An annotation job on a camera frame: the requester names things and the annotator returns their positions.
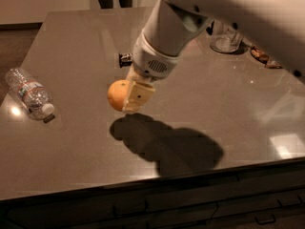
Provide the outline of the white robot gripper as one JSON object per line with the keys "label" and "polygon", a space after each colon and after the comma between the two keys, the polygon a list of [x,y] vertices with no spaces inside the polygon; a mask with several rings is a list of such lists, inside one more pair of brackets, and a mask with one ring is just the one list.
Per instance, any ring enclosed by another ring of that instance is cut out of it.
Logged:
{"label": "white robot gripper", "polygon": [[168,56],[158,52],[149,44],[144,32],[141,32],[132,50],[132,66],[126,76],[131,82],[122,111],[126,114],[137,113],[155,92],[155,88],[149,85],[150,78],[167,78],[179,59],[179,56]]}

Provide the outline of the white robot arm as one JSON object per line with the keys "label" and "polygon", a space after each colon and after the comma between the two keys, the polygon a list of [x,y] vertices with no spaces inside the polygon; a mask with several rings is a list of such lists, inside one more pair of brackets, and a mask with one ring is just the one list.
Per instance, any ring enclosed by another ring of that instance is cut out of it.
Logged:
{"label": "white robot arm", "polygon": [[305,76],[305,0],[158,0],[132,50],[121,110],[135,113],[186,45],[212,20],[246,36],[299,79]]}

